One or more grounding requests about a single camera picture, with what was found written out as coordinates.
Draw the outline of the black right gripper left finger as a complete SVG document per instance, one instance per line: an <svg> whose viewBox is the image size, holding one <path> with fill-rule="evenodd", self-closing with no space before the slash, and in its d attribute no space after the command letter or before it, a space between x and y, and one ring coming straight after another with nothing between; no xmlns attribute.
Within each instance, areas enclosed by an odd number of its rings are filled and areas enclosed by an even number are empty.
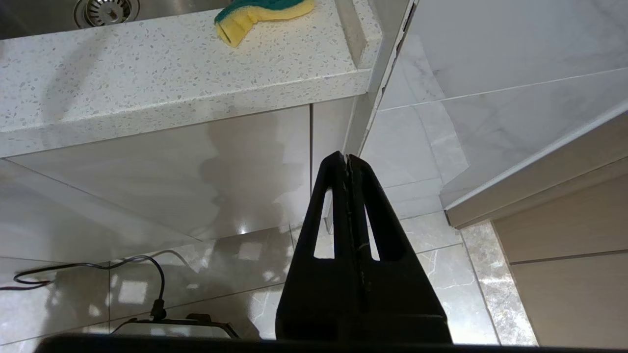
<svg viewBox="0 0 628 353"><path fill-rule="evenodd" d="M337 151L321 162L276 313L278 339L367 341L360 264L367 232L354 198L353 159ZM336 217L332 259L314 254L328 191Z"/></svg>

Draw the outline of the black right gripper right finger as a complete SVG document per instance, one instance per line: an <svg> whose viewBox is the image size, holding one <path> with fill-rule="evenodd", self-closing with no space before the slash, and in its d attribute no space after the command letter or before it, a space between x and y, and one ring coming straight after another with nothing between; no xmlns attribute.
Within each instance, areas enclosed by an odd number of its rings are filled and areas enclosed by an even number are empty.
<svg viewBox="0 0 628 353"><path fill-rule="evenodd" d="M374 170L348 157L364 329L375 340L451 343L448 319Z"/></svg>

